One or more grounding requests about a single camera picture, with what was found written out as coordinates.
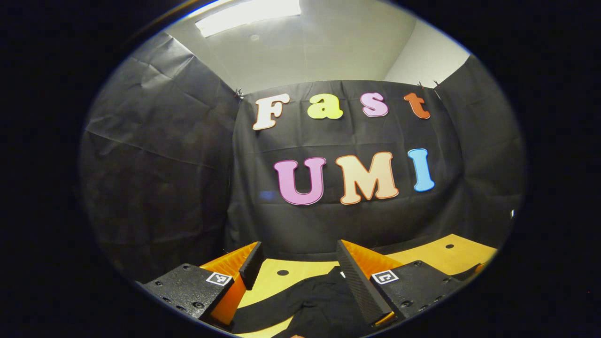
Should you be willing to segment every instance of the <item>yellow table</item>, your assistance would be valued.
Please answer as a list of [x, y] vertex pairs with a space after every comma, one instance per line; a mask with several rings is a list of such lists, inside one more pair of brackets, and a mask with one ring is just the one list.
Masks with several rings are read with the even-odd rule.
[[[453, 244], [453, 248], [446, 248], [448, 244]], [[466, 271], [478, 263], [487, 262], [495, 252], [496, 249], [486, 245], [456, 235], [449, 235], [420, 247], [386, 256], [398, 260], [402, 264], [422, 260], [448, 275], [454, 275]], [[266, 259], [261, 266], [254, 287], [252, 290], [246, 291], [239, 308], [265, 300], [303, 279], [325, 275], [338, 265], [338, 262], [295, 262]], [[283, 276], [278, 275], [277, 272], [280, 270], [286, 270], [289, 273]], [[271, 338], [285, 330], [291, 320], [292, 317], [261, 331], [243, 333], [238, 336], [243, 338]]]

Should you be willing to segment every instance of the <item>blue letter i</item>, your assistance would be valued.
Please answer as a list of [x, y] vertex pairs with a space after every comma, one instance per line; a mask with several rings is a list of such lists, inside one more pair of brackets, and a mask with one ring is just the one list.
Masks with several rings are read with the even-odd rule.
[[426, 191], [434, 188], [434, 181], [430, 178], [430, 170], [428, 169], [428, 150], [426, 149], [413, 149], [408, 153], [409, 157], [413, 159], [415, 165], [415, 175], [417, 176], [417, 184], [415, 184], [415, 191]]

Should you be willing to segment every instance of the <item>pink letter u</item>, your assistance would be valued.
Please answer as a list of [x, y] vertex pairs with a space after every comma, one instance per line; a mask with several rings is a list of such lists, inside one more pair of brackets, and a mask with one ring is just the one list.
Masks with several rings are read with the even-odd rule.
[[294, 169], [298, 167], [298, 162], [288, 160], [276, 163], [273, 167], [278, 172], [279, 192], [284, 200], [295, 205], [309, 205], [319, 201], [323, 196], [322, 167], [325, 163], [326, 159], [321, 157], [305, 160], [305, 166], [309, 168], [311, 175], [311, 191], [306, 194], [301, 194], [296, 190]]

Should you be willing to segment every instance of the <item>ceiling light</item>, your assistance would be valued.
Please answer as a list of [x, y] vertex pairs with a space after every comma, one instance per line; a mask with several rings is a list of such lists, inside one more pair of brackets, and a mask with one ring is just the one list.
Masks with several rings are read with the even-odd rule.
[[251, 0], [211, 14], [196, 23], [203, 37], [261, 20], [301, 14], [300, 0]]

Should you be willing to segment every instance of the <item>ceiling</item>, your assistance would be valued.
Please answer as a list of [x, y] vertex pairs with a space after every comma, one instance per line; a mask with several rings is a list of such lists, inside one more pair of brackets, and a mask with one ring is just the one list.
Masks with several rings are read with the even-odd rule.
[[300, 0], [300, 8], [300, 16], [207, 38], [195, 22], [214, 12], [185, 18], [166, 32], [232, 89], [248, 94], [301, 82], [382, 81], [416, 22], [409, 12], [378, 0]]

